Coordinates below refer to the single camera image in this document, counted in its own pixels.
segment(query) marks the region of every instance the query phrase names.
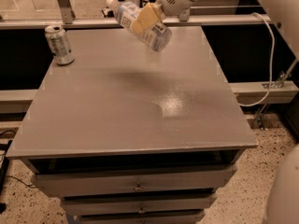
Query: plastic bottle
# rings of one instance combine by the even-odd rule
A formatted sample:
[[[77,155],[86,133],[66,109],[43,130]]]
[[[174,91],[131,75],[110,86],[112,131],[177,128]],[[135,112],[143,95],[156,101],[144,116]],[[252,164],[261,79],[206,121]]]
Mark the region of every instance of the plastic bottle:
[[[119,2],[118,0],[107,0],[107,6],[113,10],[114,17],[119,25],[128,29],[143,43],[155,51],[161,51],[170,41],[172,33],[160,21],[157,21],[143,29],[135,26],[141,8],[132,2]]]

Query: silver can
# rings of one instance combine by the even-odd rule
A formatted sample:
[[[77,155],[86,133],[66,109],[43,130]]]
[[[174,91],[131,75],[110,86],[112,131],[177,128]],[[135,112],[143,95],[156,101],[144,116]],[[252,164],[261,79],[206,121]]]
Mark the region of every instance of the silver can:
[[[61,25],[47,26],[45,33],[56,63],[72,63],[74,61],[74,56],[65,29]]]

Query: speckled floor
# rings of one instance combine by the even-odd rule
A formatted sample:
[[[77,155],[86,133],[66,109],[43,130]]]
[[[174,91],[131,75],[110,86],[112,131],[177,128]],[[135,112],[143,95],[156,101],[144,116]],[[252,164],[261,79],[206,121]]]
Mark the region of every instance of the speckled floor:
[[[252,115],[246,116],[252,123]],[[0,131],[9,125],[0,122]],[[261,224],[277,169],[297,144],[279,113],[267,114],[264,126],[264,131],[252,129],[259,146],[241,156],[237,163],[238,171],[225,188],[218,189],[218,199],[206,210],[200,224]],[[12,161],[7,174],[30,184],[31,172],[20,161]],[[38,189],[27,188],[12,177],[6,178],[0,203],[7,204],[7,210],[0,215],[0,223],[67,223],[59,200],[49,199]]]

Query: table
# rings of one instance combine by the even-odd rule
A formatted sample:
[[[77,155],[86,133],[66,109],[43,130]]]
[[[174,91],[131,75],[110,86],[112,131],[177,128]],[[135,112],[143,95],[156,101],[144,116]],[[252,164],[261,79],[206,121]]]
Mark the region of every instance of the table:
[[[7,153],[79,223],[194,223],[256,141],[200,27],[74,30]]]

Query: drawer front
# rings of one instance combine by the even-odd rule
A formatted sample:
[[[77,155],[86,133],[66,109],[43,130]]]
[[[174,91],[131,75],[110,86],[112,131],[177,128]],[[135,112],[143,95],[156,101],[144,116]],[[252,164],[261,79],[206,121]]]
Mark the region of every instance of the drawer front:
[[[235,165],[221,165],[108,174],[34,175],[32,182],[49,197],[63,198],[110,193],[219,188],[225,186],[235,171]]]
[[[110,199],[62,201],[61,207],[73,216],[106,214],[146,214],[159,211],[197,210],[209,208],[216,194],[183,194],[136,196]]]
[[[80,217],[80,224],[195,224],[204,211],[167,212],[145,215],[111,215],[105,217]]]

